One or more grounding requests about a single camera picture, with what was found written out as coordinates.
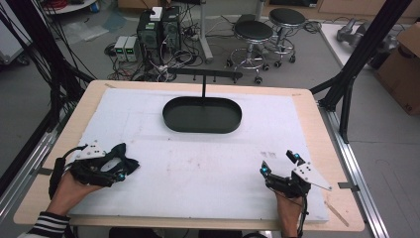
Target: striped sleeve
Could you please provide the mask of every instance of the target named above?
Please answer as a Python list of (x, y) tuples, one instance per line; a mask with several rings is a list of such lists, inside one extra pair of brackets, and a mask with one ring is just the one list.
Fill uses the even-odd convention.
[(35, 223), (28, 234), (49, 238), (61, 238), (69, 220), (69, 217), (43, 211), (40, 213), (37, 223)]

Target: human hand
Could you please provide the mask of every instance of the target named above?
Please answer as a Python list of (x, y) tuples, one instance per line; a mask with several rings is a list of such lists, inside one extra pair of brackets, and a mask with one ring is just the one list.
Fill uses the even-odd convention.
[(277, 198), (277, 213), (281, 234), (284, 237), (297, 237), (297, 222), (302, 212), (302, 197), (287, 198), (283, 192), (274, 191)]
[(58, 188), (50, 202), (47, 212), (65, 216), (87, 194), (99, 190), (102, 186), (85, 185), (74, 179), (70, 172), (66, 172), (58, 184)]

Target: black tray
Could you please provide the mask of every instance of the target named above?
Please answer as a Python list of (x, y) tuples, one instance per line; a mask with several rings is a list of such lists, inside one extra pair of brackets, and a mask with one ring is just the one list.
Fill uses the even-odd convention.
[(166, 103), (162, 114), (166, 126), (177, 132), (230, 133), (242, 119), (236, 102), (219, 97), (176, 97)]

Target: stool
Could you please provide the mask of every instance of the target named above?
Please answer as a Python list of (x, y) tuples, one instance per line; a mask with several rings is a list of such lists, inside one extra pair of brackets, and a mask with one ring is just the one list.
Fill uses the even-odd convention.
[(305, 17), (292, 9), (277, 8), (269, 12), (268, 18), (279, 27), (276, 36), (269, 41), (270, 46), (265, 46), (266, 49), (280, 55), (280, 60), (276, 61), (274, 66), (280, 67), (283, 56), (287, 54), (291, 54), (290, 62), (296, 62), (295, 45), (287, 37), (290, 31), (293, 32), (305, 23)]
[(245, 69), (255, 69), (257, 76), (255, 83), (262, 83), (259, 68), (268, 70), (269, 66), (265, 62), (263, 54), (254, 50), (254, 45), (263, 44), (272, 37), (272, 29), (268, 25), (258, 21), (241, 21), (235, 25), (234, 34), (238, 39), (248, 43), (247, 48), (234, 50), (227, 60), (227, 66), (235, 66), (235, 72), (238, 67)]

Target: hand-mounted device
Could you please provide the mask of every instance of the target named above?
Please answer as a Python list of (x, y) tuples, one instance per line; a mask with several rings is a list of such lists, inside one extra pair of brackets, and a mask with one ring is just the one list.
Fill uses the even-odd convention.
[[(81, 151), (74, 162), (66, 167), (65, 158), (74, 151)], [(139, 162), (125, 156), (126, 144), (115, 146), (105, 153), (97, 142), (71, 149), (62, 158), (55, 160), (50, 178), (50, 197), (53, 197), (62, 174), (69, 170), (73, 177), (83, 184), (111, 186), (114, 182), (125, 180), (140, 165)]]
[(311, 163), (306, 163), (299, 154), (293, 154), (292, 151), (287, 151), (286, 156), (294, 164), (296, 164), (296, 167), (292, 170), (290, 177), (283, 178), (272, 174), (271, 169), (265, 161), (262, 161), (260, 173), (265, 179), (265, 185), (268, 188), (274, 191), (283, 192), (287, 198), (302, 197), (302, 212), (300, 224), (297, 230), (298, 237), (302, 237), (303, 223), (305, 222), (306, 215), (308, 214), (308, 202), (306, 197), (311, 189), (311, 184), (321, 186), (328, 190), (331, 190), (332, 188), (311, 165)]

